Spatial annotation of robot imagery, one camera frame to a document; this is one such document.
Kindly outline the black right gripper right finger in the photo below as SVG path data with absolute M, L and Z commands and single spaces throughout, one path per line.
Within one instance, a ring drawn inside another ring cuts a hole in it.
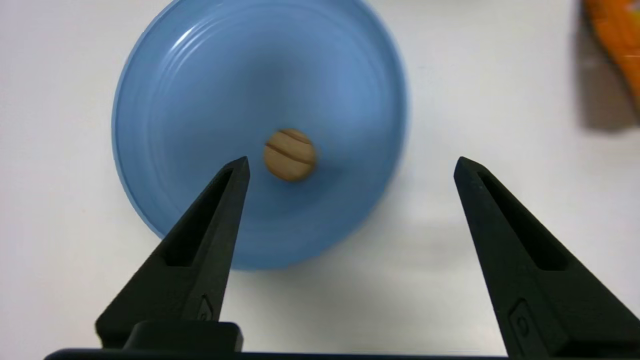
M 639 358 L 639 319 L 494 174 L 460 157 L 454 181 L 510 359 Z

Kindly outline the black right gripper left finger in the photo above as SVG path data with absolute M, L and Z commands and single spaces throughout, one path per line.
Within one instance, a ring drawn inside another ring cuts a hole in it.
M 242 348 L 219 319 L 249 181 L 245 156 L 218 171 L 98 317 L 103 348 Z

